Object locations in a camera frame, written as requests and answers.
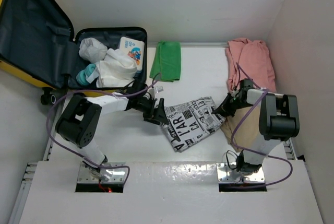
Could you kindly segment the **newspaper print cloth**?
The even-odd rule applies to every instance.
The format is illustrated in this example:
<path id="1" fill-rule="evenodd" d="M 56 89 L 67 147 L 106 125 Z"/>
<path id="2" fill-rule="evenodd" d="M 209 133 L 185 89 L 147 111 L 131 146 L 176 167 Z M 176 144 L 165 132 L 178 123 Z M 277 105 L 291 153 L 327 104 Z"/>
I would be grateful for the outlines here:
<path id="1" fill-rule="evenodd" d="M 212 97 L 165 107 L 168 120 L 162 130 L 174 151 L 182 152 L 215 133 L 225 118 L 213 114 L 217 108 Z"/>

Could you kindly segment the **green cloth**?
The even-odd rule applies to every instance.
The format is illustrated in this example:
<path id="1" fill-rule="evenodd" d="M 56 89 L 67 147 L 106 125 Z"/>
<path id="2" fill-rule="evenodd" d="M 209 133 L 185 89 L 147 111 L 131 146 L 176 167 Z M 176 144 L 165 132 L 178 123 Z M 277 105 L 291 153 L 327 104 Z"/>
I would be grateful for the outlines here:
<path id="1" fill-rule="evenodd" d="M 163 82 L 174 82 L 181 78 L 181 44 L 179 42 L 160 41 L 157 44 L 150 78 L 158 73 Z"/>

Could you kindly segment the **pink garment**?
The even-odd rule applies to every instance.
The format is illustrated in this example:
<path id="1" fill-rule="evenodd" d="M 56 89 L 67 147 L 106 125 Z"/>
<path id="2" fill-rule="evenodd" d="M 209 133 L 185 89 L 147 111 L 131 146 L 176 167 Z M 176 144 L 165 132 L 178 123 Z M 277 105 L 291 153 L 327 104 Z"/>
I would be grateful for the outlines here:
<path id="1" fill-rule="evenodd" d="M 265 41 L 238 38 L 228 45 L 225 49 L 229 65 L 228 91 L 239 87 L 238 81 L 250 77 L 260 87 L 276 92 L 275 71 Z"/>

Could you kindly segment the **cream cloth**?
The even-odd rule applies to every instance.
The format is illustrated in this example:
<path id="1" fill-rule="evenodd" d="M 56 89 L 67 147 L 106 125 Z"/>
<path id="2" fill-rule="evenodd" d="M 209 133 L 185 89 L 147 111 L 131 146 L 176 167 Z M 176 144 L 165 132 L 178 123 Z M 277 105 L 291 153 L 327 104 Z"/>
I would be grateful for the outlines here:
<path id="1" fill-rule="evenodd" d="M 105 59 L 97 64 L 99 77 L 96 82 L 98 88 L 124 87 L 133 81 L 137 72 L 134 59 L 120 49 L 108 49 Z"/>

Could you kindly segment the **teal headphones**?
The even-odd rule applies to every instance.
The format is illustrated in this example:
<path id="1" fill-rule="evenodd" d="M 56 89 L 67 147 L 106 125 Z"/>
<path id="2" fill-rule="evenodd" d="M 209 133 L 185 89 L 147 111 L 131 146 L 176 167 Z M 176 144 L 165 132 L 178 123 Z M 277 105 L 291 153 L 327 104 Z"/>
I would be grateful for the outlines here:
<path id="1" fill-rule="evenodd" d="M 88 86 L 94 80 L 100 76 L 96 64 L 89 64 L 85 69 L 81 70 L 77 76 L 76 80 L 82 86 Z"/>

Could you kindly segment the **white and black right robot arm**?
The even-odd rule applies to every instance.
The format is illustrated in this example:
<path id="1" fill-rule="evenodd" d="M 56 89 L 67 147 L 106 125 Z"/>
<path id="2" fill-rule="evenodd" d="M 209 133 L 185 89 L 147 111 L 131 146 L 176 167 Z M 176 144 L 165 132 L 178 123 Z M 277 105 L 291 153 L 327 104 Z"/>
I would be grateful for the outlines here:
<path id="1" fill-rule="evenodd" d="M 236 117 L 236 112 L 243 108 L 249 108 L 249 111 L 239 121 L 236 129 L 240 129 L 250 114 L 258 109 L 255 129 L 259 131 L 259 135 L 247 146 L 236 143 L 234 130 L 231 142 L 241 149 L 236 159 L 236 171 L 252 174 L 258 172 L 264 158 L 269 156 L 277 145 L 298 135 L 300 121 L 297 97 L 272 93 L 265 88 L 255 87 L 250 79 L 243 79 L 239 90 L 229 92 L 212 113 L 224 118 Z"/>

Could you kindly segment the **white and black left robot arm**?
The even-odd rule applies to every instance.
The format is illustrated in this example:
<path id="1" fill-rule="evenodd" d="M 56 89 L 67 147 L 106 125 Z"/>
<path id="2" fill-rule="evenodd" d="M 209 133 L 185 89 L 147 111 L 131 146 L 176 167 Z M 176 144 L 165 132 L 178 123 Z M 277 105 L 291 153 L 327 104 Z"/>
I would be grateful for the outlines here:
<path id="1" fill-rule="evenodd" d="M 67 142 L 73 144 L 77 151 L 72 150 L 98 178 L 103 170 L 116 167 L 108 163 L 106 155 L 94 140 L 97 125 L 101 116 L 114 112 L 135 109 L 142 113 L 144 121 L 155 125 L 167 124 L 164 100 L 156 103 L 156 98 L 149 90 L 153 86 L 146 84 L 133 85 L 125 91 L 104 93 L 98 97 L 86 97 L 76 93 L 70 99 L 56 123 L 56 132 Z"/>

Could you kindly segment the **beige folded garment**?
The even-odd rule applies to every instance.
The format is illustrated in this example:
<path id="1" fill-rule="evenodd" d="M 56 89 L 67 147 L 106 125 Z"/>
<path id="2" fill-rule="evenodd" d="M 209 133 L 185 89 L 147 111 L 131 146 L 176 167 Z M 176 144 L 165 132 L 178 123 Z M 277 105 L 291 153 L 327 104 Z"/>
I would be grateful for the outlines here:
<path id="1" fill-rule="evenodd" d="M 228 144 L 232 146 L 232 148 L 236 152 L 241 152 L 240 148 L 237 148 L 231 144 L 231 136 L 235 128 L 241 119 L 245 116 L 245 114 L 250 110 L 250 107 L 238 109 L 235 113 L 234 117 L 228 116 L 225 119 L 225 122 L 221 126 L 221 130 L 224 132 Z M 256 107 L 252 110 L 249 116 L 244 120 L 241 126 L 238 128 L 236 134 L 234 135 L 234 142 L 246 148 L 250 148 L 251 144 L 254 140 L 260 135 L 259 132 L 259 115 L 260 115 L 260 107 Z"/>

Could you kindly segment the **first aid kit box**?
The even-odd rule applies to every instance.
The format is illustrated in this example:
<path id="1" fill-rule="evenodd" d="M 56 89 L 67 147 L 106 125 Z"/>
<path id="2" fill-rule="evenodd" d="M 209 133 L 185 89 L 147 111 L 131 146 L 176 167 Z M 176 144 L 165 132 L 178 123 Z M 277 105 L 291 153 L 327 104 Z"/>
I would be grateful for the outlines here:
<path id="1" fill-rule="evenodd" d="M 143 41 L 123 36 L 120 39 L 118 48 L 136 62 L 136 75 L 139 75 L 143 66 L 145 43 Z"/>

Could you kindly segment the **white front platform board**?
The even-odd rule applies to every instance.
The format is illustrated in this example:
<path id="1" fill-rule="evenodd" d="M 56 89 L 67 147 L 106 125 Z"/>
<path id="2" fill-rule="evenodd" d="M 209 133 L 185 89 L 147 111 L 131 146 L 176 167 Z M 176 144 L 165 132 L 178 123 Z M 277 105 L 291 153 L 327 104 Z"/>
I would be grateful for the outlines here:
<path id="1" fill-rule="evenodd" d="M 39 162 L 21 223 L 322 223 L 303 162 L 265 192 L 219 192 L 213 163 L 132 162 L 122 193 L 77 193 L 79 163 Z"/>

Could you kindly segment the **crumpled white plastic bag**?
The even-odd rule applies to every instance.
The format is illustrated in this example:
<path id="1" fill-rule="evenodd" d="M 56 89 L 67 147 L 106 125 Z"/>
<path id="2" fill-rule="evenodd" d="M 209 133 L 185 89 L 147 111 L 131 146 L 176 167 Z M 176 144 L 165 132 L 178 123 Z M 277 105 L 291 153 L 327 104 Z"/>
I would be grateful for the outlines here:
<path id="1" fill-rule="evenodd" d="M 81 41 L 79 47 L 79 56 L 94 64 L 102 61 L 106 57 L 108 51 L 107 46 L 95 38 L 85 38 Z"/>

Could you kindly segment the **yellow open suitcase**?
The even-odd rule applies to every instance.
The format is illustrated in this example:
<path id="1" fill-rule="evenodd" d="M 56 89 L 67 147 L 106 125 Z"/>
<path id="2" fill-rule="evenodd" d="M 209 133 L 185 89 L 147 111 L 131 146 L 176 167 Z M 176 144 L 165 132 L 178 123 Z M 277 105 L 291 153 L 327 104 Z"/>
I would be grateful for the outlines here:
<path id="1" fill-rule="evenodd" d="M 52 90 L 80 90 L 77 74 L 88 62 L 79 56 L 85 38 L 96 38 L 107 47 L 122 37 L 146 42 L 141 27 L 86 28 L 73 24 L 55 0 L 2 0 L 1 69 L 44 90 L 49 103 Z"/>

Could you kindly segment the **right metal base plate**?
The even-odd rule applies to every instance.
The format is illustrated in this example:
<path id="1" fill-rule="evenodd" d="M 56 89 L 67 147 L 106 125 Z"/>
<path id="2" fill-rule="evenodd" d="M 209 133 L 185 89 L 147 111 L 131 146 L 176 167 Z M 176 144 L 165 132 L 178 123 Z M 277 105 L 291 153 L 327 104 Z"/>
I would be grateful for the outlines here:
<path id="1" fill-rule="evenodd" d="M 237 172 L 229 168 L 227 162 L 216 163 L 217 175 L 220 184 L 264 184 L 265 175 L 261 167 L 255 173 Z"/>

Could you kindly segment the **metal base plate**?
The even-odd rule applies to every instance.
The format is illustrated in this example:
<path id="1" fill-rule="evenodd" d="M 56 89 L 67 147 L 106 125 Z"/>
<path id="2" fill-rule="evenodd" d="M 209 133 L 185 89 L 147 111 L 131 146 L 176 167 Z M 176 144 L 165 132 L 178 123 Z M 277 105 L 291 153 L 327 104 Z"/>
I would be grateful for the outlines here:
<path id="1" fill-rule="evenodd" d="M 114 169 L 91 168 L 84 162 L 81 163 L 77 183 L 79 184 L 122 184 L 127 175 L 127 169 L 122 168 L 122 163 L 107 163 L 114 166 Z"/>
<path id="2" fill-rule="evenodd" d="M 217 175 L 220 184 L 264 184 L 265 175 L 261 167 L 255 173 L 237 172 L 229 168 L 227 162 L 216 163 Z"/>

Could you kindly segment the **aluminium frame rail left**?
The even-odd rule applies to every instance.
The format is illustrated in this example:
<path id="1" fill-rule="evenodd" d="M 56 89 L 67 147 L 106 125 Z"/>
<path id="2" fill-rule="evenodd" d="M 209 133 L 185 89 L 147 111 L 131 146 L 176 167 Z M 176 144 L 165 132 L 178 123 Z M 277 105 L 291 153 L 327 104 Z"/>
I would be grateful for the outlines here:
<path id="1" fill-rule="evenodd" d="M 50 155 L 53 149 L 53 142 L 49 138 L 49 136 L 55 137 L 55 124 L 58 118 L 60 117 L 63 107 L 64 107 L 64 101 L 60 102 L 60 99 L 57 100 L 58 104 L 54 108 L 54 117 L 53 117 L 53 123 L 51 126 L 48 127 L 50 130 L 50 133 L 48 134 L 47 139 L 47 145 L 46 149 L 43 155 L 42 161 L 48 161 L 50 159 Z M 30 188 L 32 186 L 33 177 L 35 174 L 35 171 L 37 169 L 38 162 L 28 162 L 25 168 L 25 172 L 23 174 L 22 180 L 21 180 L 21 186 L 15 201 L 15 204 L 13 206 L 10 219 L 8 223 L 20 223 L 21 216 L 29 195 Z"/>

